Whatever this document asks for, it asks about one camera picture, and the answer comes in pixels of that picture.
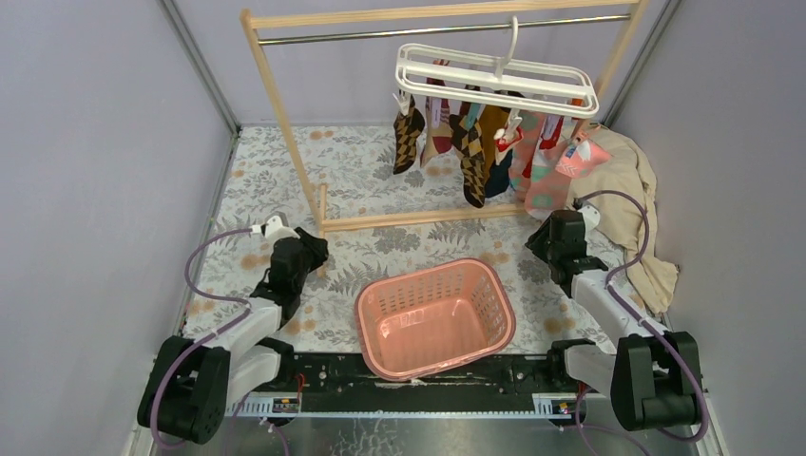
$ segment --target basket rim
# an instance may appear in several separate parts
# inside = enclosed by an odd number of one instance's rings
[[[498,341],[497,343],[495,343],[494,345],[486,347],[483,350],[475,353],[474,355],[471,355],[468,358],[463,359],[460,364],[457,364],[455,366],[450,366],[450,367],[448,367],[446,369],[439,367],[439,365],[443,364],[444,362],[442,362],[442,363],[434,363],[434,364],[425,366],[423,368],[418,368],[418,369],[414,369],[414,370],[406,370],[406,371],[402,371],[402,372],[395,372],[395,371],[392,371],[392,370],[385,370],[385,369],[381,368],[379,366],[379,364],[375,361],[374,356],[369,351],[369,344],[368,344],[368,342],[366,340],[367,339],[367,334],[366,334],[367,326],[364,324],[364,318],[363,318],[363,315],[362,315],[362,313],[360,311],[361,297],[365,293],[367,293],[367,291],[370,290],[373,286],[376,286],[377,284],[385,282],[387,280],[399,279],[401,277],[421,276],[421,275],[424,275],[424,274],[429,274],[429,273],[432,273],[432,272],[434,272],[436,270],[439,270],[439,269],[448,268],[448,267],[452,266],[454,263],[458,263],[458,262],[476,263],[478,266],[481,266],[482,268],[484,268],[485,271],[489,274],[489,276],[492,277],[494,286],[497,287],[499,295],[503,298],[502,299],[502,305],[504,306],[504,314],[507,317],[507,333],[505,334],[505,336],[502,337],[502,339],[500,341]],[[358,293],[358,296],[355,298],[354,315],[355,315],[355,325],[356,325],[357,332],[358,332],[358,343],[361,346],[361,355],[364,358],[364,363],[367,365],[368,368],[370,368],[370,371],[372,371],[378,377],[383,378],[384,380],[389,380],[389,381],[393,381],[393,382],[402,382],[402,381],[411,380],[413,378],[417,378],[417,377],[420,377],[420,376],[423,376],[423,375],[430,375],[432,373],[437,373],[437,372],[440,372],[440,371],[446,371],[448,369],[453,369],[453,368],[456,368],[456,367],[459,367],[459,366],[464,366],[464,365],[466,365],[466,364],[468,364],[468,363],[470,363],[472,361],[475,361],[476,359],[479,359],[481,357],[489,356],[491,354],[496,354],[496,353],[500,352],[501,350],[503,350],[507,345],[509,345],[509,342],[512,341],[512,338],[515,335],[515,329],[516,329],[516,326],[517,326],[516,325],[516,319],[515,319],[515,312],[512,309],[511,303],[509,302],[509,296],[507,295],[507,291],[504,288],[504,284],[501,282],[501,278],[498,276],[498,272],[495,271],[495,269],[489,263],[487,263],[486,261],[484,261],[482,259],[479,259],[479,258],[474,258],[472,256],[466,256],[466,257],[462,257],[462,258],[457,258],[457,259],[448,261],[446,263],[438,264],[438,265],[433,266],[431,268],[422,269],[422,270],[419,270],[419,271],[414,271],[412,273],[394,275],[392,277],[386,277],[386,278],[381,278],[379,280],[374,280],[374,281],[368,283],[367,285],[365,285],[361,289],[361,291]]]

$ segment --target cable connector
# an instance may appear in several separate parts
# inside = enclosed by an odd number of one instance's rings
[[[280,215],[270,217],[262,225],[252,225],[252,234],[263,235],[271,246],[283,238],[299,239],[299,234],[286,226]]]

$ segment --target metal rod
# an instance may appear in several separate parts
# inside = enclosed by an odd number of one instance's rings
[[[616,14],[612,16],[580,17],[577,19],[549,19],[545,21],[522,22],[519,29],[549,26],[571,26],[576,24],[595,24],[599,22],[619,22],[629,20],[629,14]],[[487,24],[481,26],[452,26],[437,28],[409,28],[386,31],[360,31],[358,33],[334,33],[330,35],[293,36],[288,38],[270,38],[258,40],[261,46],[298,45],[301,43],[320,43],[323,41],[362,40],[365,38],[389,38],[406,35],[434,35],[438,33],[455,33],[458,31],[504,30],[510,29],[512,24]]]

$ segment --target basket bottom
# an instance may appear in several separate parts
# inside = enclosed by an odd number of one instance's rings
[[[479,316],[461,296],[392,314],[377,328],[380,367],[399,374],[459,366],[487,348]]]

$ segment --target gray floor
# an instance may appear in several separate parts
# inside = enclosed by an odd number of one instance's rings
[[[589,424],[616,428],[618,424],[608,401],[588,401]],[[239,418],[231,432],[224,423],[214,440],[205,446],[187,446],[165,455],[272,456],[282,455],[276,433],[269,434],[256,419]],[[685,435],[685,431],[676,430]],[[374,455],[374,456],[488,456],[500,454],[586,455],[591,454],[579,432],[560,432],[548,421],[538,420],[375,420],[303,419],[282,428],[293,455]],[[602,455],[641,455],[625,439],[595,431],[586,433],[594,449]],[[223,440],[229,437],[225,450]],[[697,450],[671,441],[657,431],[635,432],[653,456],[694,456]]]

